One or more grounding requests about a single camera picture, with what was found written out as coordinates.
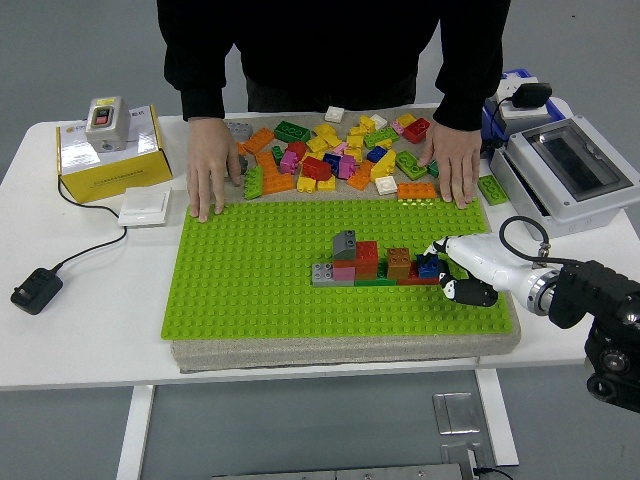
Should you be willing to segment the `person's right hand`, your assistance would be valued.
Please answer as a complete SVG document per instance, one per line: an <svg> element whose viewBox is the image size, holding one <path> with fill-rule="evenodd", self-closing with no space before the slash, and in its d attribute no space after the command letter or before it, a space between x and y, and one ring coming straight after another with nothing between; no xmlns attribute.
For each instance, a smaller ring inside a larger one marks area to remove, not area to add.
<svg viewBox="0 0 640 480"><path fill-rule="evenodd" d="M241 181L241 165L237 145L225 121L219 118L196 117L188 120L187 191L190 214L200 222L225 206L225 178L234 186Z"/></svg>

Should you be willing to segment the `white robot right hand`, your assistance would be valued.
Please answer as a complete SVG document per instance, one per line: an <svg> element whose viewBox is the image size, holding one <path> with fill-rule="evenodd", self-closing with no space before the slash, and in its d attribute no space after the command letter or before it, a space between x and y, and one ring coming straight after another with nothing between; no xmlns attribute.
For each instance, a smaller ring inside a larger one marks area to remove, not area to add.
<svg viewBox="0 0 640 480"><path fill-rule="evenodd" d="M427 261L441 254L468 274L466 279L457 279L447 262L438 260L439 284L448 299L490 307L500 292L510 292L528 311L536 315L549 312L559 271L512 253L496 233L445 237L424 252Z"/></svg>

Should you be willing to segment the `person's left hand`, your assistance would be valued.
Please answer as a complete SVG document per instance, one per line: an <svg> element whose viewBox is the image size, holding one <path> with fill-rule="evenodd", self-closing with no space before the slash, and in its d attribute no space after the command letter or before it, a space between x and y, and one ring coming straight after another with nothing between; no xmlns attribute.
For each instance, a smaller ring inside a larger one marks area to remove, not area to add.
<svg viewBox="0 0 640 480"><path fill-rule="evenodd" d="M479 130L457 130L433 121L426 132L418 165L426 167L436 161L440 195L459 209L465 209L474 199L481 146Z"/></svg>

